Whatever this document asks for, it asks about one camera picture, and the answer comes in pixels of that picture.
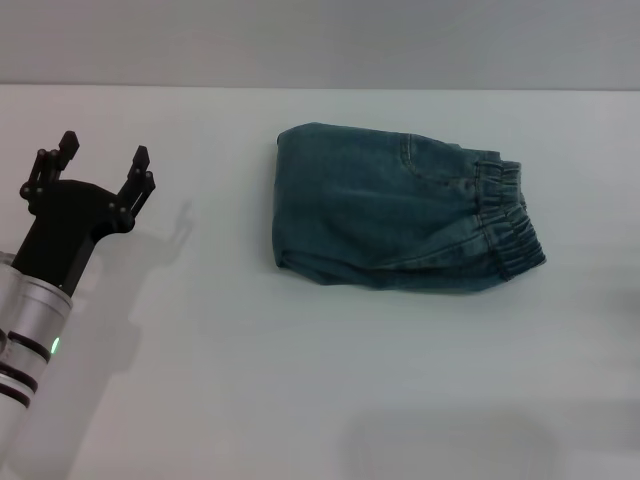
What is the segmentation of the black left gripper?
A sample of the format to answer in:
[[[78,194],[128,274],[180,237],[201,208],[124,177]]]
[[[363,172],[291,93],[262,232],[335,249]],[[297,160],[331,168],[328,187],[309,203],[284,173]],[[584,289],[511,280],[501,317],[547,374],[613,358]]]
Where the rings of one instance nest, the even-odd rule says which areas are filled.
[[[109,235],[130,232],[156,188],[149,152],[142,145],[117,193],[91,183],[59,180],[79,146],[76,133],[66,131],[56,149],[38,150],[20,189],[35,220],[12,262],[20,273],[68,296],[74,294],[96,244]]]

